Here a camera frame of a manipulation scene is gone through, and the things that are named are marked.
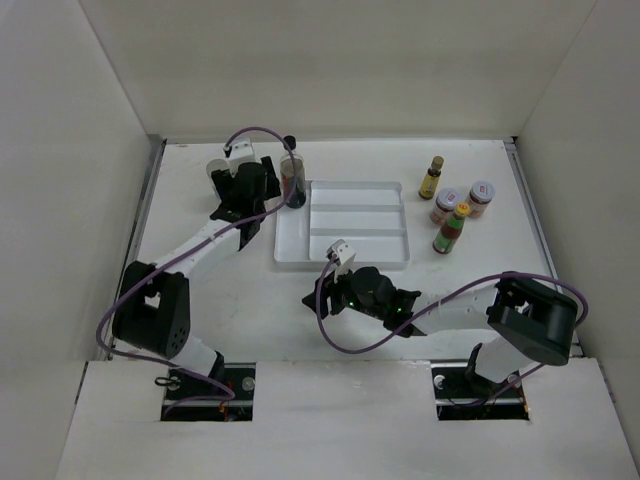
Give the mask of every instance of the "white platform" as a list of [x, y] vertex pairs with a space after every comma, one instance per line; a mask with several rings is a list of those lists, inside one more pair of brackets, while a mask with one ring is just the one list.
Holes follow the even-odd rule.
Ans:
[[[258, 142], [254, 147], [258, 156], [282, 155], [276, 143]], [[153, 261], [187, 240], [215, 210], [205, 165], [220, 157], [221, 149], [221, 144], [167, 147], [142, 239], [141, 261]], [[439, 296], [504, 270], [548, 273], [501, 141], [299, 142], [298, 151], [305, 158], [307, 179], [402, 184], [411, 261], [404, 271], [387, 273], [399, 288]], [[474, 181], [486, 179], [497, 192], [484, 216], [467, 222], [455, 250], [446, 256], [431, 248], [438, 231], [428, 218], [433, 202], [418, 196], [435, 155], [445, 159], [440, 188], [456, 187], [466, 194]], [[282, 272], [273, 259], [274, 237], [275, 218], [269, 218], [242, 252], [193, 286], [194, 333], [233, 362], [350, 358], [324, 342], [314, 314], [301, 303], [320, 271]], [[325, 325], [336, 341], [349, 347], [369, 345], [387, 333], [379, 321], [351, 311], [328, 318]], [[493, 338], [486, 330], [399, 338], [358, 358], [467, 358], [478, 342]]]
[[157, 365], [87, 372], [57, 480], [637, 480], [595, 360], [525, 380], [531, 421], [439, 422], [426, 362], [258, 363], [254, 420], [158, 422]]

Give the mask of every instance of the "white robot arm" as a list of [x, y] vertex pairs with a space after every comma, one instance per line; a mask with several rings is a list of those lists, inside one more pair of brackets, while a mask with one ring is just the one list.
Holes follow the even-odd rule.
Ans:
[[[280, 184], [271, 159], [255, 159], [250, 140], [238, 139], [228, 151], [227, 160], [213, 160], [207, 175], [221, 203], [206, 225], [171, 253], [151, 264], [133, 262], [125, 270], [120, 295], [165, 265], [184, 256], [207, 239], [207, 245], [187, 255], [141, 288], [116, 312], [112, 331], [116, 338], [150, 351], [172, 363], [219, 380], [224, 358], [191, 333], [189, 286], [226, 257], [241, 250], [260, 229], [265, 202], [280, 196]], [[237, 228], [217, 235], [238, 220]], [[158, 302], [151, 299], [159, 296]]]
[[[399, 336], [431, 335], [443, 330], [490, 329], [499, 337], [478, 344], [470, 354], [466, 377], [474, 390], [490, 395], [512, 373], [533, 362], [565, 365], [578, 315], [577, 304], [556, 290], [532, 279], [504, 275], [496, 285], [460, 294], [445, 305], [420, 291], [394, 287], [375, 267], [351, 271], [355, 251], [344, 240], [328, 250], [336, 267], [302, 301], [319, 318], [349, 308], [382, 320]], [[320, 295], [317, 302], [316, 293]]]

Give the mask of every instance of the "plastic tray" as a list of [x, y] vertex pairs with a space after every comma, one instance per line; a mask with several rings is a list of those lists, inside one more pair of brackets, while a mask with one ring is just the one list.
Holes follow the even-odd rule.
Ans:
[[339, 239], [356, 263], [402, 269], [409, 262], [407, 223], [399, 182], [307, 182], [302, 208], [278, 211], [274, 258], [283, 267], [317, 269]]

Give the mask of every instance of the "white wall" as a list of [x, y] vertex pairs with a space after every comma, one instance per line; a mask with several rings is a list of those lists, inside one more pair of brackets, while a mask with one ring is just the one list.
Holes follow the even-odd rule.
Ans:
[[640, 461], [640, 3], [600, 0], [518, 148], [560, 275], [592, 314], [585, 350], [609, 377]]
[[0, 3], [2, 478], [55, 474], [148, 150], [77, 1]]
[[82, 0], [149, 132], [518, 134], [594, 0]]

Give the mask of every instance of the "black lid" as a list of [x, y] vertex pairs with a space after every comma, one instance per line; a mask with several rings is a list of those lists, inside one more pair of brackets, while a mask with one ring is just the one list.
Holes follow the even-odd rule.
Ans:
[[293, 135], [287, 135], [286, 137], [284, 137], [284, 141], [287, 145], [289, 145], [289, 148], [291, 150], [296, 149], [296, 137], [294, 137]]

